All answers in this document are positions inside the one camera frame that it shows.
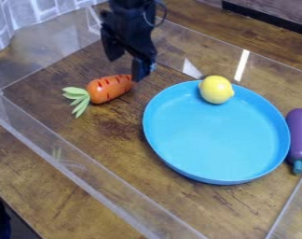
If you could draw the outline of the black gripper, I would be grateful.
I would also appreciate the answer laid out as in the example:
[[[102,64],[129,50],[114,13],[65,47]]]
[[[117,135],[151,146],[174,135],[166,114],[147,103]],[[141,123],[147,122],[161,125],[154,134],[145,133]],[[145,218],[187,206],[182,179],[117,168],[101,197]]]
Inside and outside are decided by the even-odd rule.
[[[101,12],[102,41],[110,62],[126,52],[135,58],[131,75],[135,82],[142,81],[157,69],[158,51],[151,39],[155,28],[155,4],[110,4],[110,10]]]

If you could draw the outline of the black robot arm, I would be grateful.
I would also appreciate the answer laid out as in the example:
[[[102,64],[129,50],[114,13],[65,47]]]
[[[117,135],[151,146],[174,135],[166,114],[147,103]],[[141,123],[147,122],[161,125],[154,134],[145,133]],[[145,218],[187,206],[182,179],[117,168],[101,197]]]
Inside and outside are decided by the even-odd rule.
[[[155,0],[110,0],[110,10],[101,12],[102,41],[110,61],[126,52],[134,57],[133,80],[139,82],[154,71],[158,51],[151,39],[155,28]]]

